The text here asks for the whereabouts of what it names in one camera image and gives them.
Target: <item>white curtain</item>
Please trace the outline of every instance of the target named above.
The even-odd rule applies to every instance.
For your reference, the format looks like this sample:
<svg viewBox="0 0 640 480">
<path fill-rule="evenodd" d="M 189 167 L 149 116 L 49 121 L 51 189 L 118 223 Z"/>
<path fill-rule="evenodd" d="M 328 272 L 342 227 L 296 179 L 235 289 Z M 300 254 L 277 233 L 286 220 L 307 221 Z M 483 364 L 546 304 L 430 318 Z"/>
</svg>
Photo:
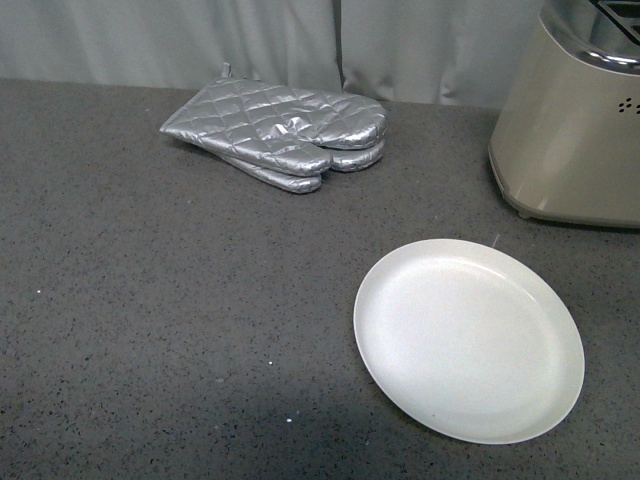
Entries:
<svg viewBox="0 0 640 480">
<path fill-rule="evenodd" d="M 543 0 L 0 0 L 0 77 L 504 102 Z"/>
</svg>

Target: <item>oven mitt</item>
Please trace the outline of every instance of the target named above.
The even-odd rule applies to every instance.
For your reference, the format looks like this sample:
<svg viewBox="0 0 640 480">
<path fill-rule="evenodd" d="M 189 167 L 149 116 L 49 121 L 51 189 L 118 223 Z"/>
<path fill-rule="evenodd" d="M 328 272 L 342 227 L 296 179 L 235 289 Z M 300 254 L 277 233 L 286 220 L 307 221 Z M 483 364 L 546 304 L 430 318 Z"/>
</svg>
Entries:
<svg viewBox="0 0 640 480">
<path fill-rule="evenodd" d="M 332 150 L 333 164 L 331 170 L 337 172 L 355 172 L 373 165 L 382 157 L 384 140 L 365 150 Z M 275 172 L 264 167 L 257 167 L 228 155 L 218 155 L 225 162 L 242 170 L 258 180 L 281 188 L 291 193 L 311 193 L 322 185 L 322 176 L 298 177 L 286 173 Z"/>
<path fill-rule="evenodd" d="M 377 101 L 360 95 L 221 77 L 175 112 L 160 131 L 225 159 L 314 177 L 332 166 L 353 171 L 377 160 L 385 115 Z"/>
<path fill-rule="evenodd" d="M 322 185 L 322 176 L 320 174 L 311 177 L 298 177 L 296 175 L 287 175 L 286 173 L 274 172 L 268 168 L 258 167 L 251 163 L 243 162 L 237 158 L 228 155 L 218 155 L 225 162 L 233 165 L 239 170 L 251 175 L 258 180 L 262 180 L 269 185 L 281 188 L 291 193 L 311 193 L 316 191 Z"/>
</svg>

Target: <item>speckled countertop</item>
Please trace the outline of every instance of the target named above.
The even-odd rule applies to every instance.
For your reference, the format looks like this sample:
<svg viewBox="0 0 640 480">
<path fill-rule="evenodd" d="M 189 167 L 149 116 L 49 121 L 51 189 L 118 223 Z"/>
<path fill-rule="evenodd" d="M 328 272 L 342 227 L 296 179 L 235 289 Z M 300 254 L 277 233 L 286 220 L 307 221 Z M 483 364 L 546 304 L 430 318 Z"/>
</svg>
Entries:
<svg viewBox="0 0 640 480">
<path fill-rule="evenodd" d="M 640 237 L 519 218 L 497 111 L 387 104 L 385 158 L 295 196 L 158 133 L 192 94 L 0 81 L 0 478 L 640 477 Z M 356 292 L 428 238 L 566 303 L 586 376 L 557 428 L 453 440 L 372 381 Z"/>
</svg>

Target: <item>beige toaster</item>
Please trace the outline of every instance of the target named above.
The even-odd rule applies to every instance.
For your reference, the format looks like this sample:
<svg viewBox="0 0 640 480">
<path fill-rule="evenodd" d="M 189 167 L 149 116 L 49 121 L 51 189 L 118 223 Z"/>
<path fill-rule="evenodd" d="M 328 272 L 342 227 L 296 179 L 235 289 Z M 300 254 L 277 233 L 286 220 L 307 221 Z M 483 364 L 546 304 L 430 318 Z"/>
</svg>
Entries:
<svg viewBox="0 0 640 480">
<path fill-rule="evenodd" d="M 489 156 L 522 217 L 640 228 L 640 1 L 547 0 Z"/>
</svg>

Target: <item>toaster slot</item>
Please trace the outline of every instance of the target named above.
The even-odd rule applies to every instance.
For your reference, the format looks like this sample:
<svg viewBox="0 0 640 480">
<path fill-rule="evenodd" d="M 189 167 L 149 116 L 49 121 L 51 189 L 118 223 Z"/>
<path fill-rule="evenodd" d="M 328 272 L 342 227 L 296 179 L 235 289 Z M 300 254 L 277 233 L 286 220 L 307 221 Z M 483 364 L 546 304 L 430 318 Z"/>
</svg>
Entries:
<svg viewBox="0 0 640 480">
<path fill-rule="evenodd" d="M 640 45 L 640 1 L 599 1 L 598 8 L 635 44 Z"/>
</svg>

